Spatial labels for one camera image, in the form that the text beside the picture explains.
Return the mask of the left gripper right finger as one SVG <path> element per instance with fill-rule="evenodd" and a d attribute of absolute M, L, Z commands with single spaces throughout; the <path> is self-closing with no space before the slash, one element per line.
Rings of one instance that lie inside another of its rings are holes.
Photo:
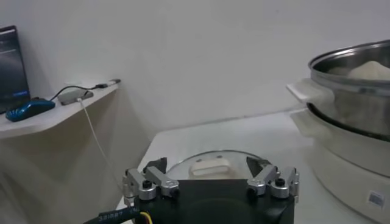
<path fill-rule="evenodd" d="M 298 198 L 299 173 L 295 167 L 280 170 L 266 159 L 246 158 L 252 178 L 247 180 L 248 192 L 260 197 L 269 189 L 274 198 Z"/>

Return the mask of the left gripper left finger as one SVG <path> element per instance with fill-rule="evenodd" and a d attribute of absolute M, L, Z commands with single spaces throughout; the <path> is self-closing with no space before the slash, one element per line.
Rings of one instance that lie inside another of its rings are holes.
<path fill-rule="evenodd" d="M 158 195 L 176 199 L 180 195 L 180 186 L 177 180 L 166 175 L 168 159 L 162 157 L 149 161 L 141 172 L 137 169 L 127 169 L 122 176 L 122 192 L 125 200 L 138 197 L 149 201 Z"/>

